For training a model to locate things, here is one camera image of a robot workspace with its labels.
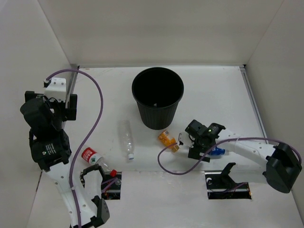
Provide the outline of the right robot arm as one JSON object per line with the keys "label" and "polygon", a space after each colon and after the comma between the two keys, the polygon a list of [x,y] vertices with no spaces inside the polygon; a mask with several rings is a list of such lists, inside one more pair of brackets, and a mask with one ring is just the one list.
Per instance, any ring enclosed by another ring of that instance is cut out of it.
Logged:
{"label": "right robot arm", "polygon": [[210,161],[216,147],[234,152],[259,165],[257,172],[275,190],[289,193],[302,171],[302,159],[292,146],[262,137],[242,137],[226,127],[212,123],[205,126],[193,120],[186,127],[189,139],[179,139],[189,147],[188,157]]}

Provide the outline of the clear bottle white cap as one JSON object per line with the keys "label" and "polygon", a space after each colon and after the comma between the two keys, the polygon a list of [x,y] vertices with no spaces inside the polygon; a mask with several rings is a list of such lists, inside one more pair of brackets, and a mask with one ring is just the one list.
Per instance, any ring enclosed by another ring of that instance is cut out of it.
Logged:
{"label": "clear bottle white cap", "polygon": [[132,161],[134,159],[134,142],[129,120],[118,122],[118,136],[123,154]]}

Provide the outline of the clear bottle blue label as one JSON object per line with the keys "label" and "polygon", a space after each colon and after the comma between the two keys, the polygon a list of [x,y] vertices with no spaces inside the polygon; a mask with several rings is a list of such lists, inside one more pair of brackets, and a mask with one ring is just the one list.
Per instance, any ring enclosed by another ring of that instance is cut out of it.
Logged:
{"label": "clear bottle blue label", "polygon": [[225,154],[225,152],[226,152],[225,149],[215,147],[211,152],[209,152],[209,156],[222,156]]}

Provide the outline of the orange juice bottle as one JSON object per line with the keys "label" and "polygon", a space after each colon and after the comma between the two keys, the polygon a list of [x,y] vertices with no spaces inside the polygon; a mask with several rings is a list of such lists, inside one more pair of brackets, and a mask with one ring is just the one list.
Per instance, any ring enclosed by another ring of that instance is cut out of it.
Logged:
{"label": "orange juice bottle", "polygon": [[179,146],[174,137],[171,137],[168,130],[164,130],[158,136],[158,139],[162,142],[165,147],[169,147],[172,152],[177,152],[179,150]]}

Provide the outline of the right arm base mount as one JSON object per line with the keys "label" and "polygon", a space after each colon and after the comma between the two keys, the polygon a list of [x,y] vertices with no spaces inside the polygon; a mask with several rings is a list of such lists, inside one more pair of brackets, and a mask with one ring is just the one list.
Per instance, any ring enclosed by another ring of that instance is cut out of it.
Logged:
{"label": "right arm base mount", "polygon": [[222,171],[205,173],[207,197],[209,200],[252,199],[247,182],[236,183],[230,176],[235,162],[228,163]]}

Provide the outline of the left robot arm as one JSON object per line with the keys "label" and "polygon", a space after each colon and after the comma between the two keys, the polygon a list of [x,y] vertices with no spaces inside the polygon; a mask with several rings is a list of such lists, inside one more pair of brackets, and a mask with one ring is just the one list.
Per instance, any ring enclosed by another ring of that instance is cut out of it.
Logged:
{"label": "left robot arm", "polygon": [[69,212],[70,227],[97,228],[107,222],[110,212],[101,189],[106,185],[104,169],[93,165],[83,171],[70,171],[69,137],[63,122],[76,119],[77,96],[65,92],[55,95],[25,92],[20,112],[30,126],[31,156],[40,169],[53,180]]}

